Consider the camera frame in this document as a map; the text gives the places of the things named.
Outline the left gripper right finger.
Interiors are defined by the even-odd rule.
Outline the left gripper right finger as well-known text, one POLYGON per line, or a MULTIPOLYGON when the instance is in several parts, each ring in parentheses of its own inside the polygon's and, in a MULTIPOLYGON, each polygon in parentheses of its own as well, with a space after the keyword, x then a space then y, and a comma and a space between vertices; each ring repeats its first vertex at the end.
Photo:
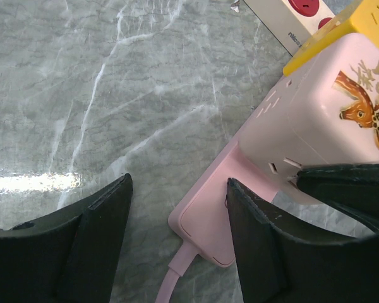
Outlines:
POLYGON ((226 201, 245 302, 379 302, 379 232, 322 229, 236 179, 226 201))

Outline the yellow cube socket adapter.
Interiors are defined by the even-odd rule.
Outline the yellow cube socket adapter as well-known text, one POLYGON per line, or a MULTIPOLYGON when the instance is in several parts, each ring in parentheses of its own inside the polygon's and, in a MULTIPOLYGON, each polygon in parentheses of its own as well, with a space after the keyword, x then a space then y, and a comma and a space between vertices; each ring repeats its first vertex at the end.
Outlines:
POLYGON ((353 1, 316 31, 283 68, 289 76, 323 49, 350 33, 360 33, 379 49, 379 0, 353 1))

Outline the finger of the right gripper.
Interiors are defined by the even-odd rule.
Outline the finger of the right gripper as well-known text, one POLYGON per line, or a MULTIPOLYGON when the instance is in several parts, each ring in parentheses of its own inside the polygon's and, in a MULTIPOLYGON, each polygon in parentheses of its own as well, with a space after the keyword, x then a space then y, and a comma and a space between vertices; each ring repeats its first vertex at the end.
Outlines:
POLYGON ((379 232, 379 163, 306 168, 297 173, 296 186, 379 232))

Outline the pink cube adapter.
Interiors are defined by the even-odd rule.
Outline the pink cube adapter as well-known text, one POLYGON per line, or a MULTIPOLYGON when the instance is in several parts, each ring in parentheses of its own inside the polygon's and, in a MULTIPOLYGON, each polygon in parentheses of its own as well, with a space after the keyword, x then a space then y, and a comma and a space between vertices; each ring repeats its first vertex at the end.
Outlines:
POLYGON ((243 155, 301 205, 307 167, 379 163, 379 49, 350 33, 282 78, 248 119, 243 155))

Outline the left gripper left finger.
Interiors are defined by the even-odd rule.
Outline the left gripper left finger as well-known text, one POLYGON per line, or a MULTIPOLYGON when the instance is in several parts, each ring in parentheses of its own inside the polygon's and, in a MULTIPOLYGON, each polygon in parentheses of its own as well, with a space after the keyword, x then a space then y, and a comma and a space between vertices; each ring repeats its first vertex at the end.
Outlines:
POLYGON ((0 229, 0 302, 109 302, 133 180, 0 229))

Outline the beige red power strip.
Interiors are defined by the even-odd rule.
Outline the beige red power strip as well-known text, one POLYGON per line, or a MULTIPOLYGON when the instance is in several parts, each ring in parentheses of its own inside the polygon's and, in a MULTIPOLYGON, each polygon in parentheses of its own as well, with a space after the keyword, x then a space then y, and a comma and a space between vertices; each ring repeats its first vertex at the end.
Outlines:
POLYGON ((290 53, 334 17, 322 0, 245 0, 246 5, 290 53))

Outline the pink power strip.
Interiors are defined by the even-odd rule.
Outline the pink power strip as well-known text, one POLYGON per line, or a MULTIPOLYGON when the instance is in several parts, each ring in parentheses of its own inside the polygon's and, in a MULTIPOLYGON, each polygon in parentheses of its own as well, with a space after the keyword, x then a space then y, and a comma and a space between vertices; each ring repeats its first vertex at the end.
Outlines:
POLYGON ((220 267, 235 260, 227 210, 227 180, 239 179, 273 200, 277 186, 266 179, 238 148, 241 130, 231 138, 169 215, 170 228, 183 240, 169 270, 183 276, 196 255, 220 267))

